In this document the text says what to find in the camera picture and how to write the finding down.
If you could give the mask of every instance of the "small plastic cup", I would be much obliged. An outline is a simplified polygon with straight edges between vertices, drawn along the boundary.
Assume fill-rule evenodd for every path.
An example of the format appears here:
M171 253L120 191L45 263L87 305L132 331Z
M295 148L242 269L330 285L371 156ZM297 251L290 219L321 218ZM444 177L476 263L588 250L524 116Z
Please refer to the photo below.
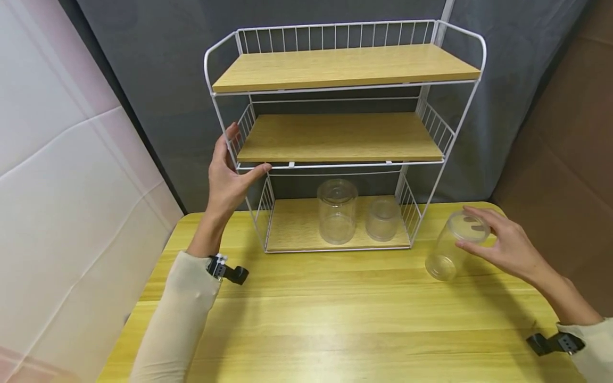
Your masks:
M434 250L425 260L426 270L439 281L451 281L468 255L456 247L455 242L483 243L489 235L490 227L481 218L463 210L453 212L438 235Z
M396 235L400 208L393 197L377 197L370 204L366 233L375 241L387 242Z

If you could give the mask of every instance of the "beige sleeve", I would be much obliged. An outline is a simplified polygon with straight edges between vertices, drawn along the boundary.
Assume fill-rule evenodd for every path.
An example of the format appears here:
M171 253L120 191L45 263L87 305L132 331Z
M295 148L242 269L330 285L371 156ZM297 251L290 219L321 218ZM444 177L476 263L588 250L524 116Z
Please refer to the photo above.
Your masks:
M612 318L591 326L558 324L558 331L573 334L585 343L585 348L571 359L588 383L613 382Z
M210 258L182 251L140 343L132 382L183 382L221 282L207 272Z

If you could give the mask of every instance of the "right hand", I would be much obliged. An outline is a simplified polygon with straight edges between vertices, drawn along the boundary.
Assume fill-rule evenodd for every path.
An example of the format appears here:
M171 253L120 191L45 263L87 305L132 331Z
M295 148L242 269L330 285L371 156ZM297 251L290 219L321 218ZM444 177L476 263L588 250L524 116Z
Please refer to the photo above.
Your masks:
M240 136L237 123L226 129L230 142L236 142ZM249 187L264 176L272 165L260 164L246 174L237 174L224 136L215 143L213 159L208 167L208 205L207 214L222 220L228 220L234 210L247 195Z
M500 270L534 284L554 269L532 245L523 228L492 209L464 206L464 210L485 221L497 236L491 248L458 241L460 249L485 259Z

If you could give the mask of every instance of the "gray curtain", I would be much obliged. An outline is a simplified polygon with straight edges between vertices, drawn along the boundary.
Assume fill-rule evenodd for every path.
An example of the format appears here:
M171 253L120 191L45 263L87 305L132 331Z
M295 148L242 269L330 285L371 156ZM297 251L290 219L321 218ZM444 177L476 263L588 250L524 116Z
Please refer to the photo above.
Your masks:
M202 70L208 47L240 27L439 18L444 6L444 0L77 1L188 212L206 207L207 167L221 133ZM485 37L488 62L435 201L490 197L539 80L586 2L456 0L451 23ZM457 34L449 32L443 47L472 63L479 59ZM468 91L433 87L429 101L453 124ZM410 169L421 199L438 169ZM393 178L381 177L356 178L360 193L393 191ZM277 177L275 194L314 196L321 181Z

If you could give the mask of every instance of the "hand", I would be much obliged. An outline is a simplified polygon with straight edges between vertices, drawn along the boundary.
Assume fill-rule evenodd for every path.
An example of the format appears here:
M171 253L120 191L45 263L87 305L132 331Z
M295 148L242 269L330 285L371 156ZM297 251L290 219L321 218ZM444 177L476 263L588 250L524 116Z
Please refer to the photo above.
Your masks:
M226 135L230 142L236 142L240 137L238 125L232 123L226 129ZM271 168L270 164L261 164L246 174L236 174L226 140L222 135L215 143L213 159L208 167L207 215L229 219L245 199L249 187Z
M238 125L226 129L230 142L239 138ZM247 174L236 174L226 139L221 136L215 143L213 159L208 167L208 205L192 242L187 248L194 257L208 257L219 252L221 235L232 213L245 199L249 187L272 169L270 164L258 165Z
M532 245L523 228L492 209L464 206L467 213L483 219L497 236L496 243L486 248L472 242L458 241L456 246L485 259L500 270L534 284L555 273Z

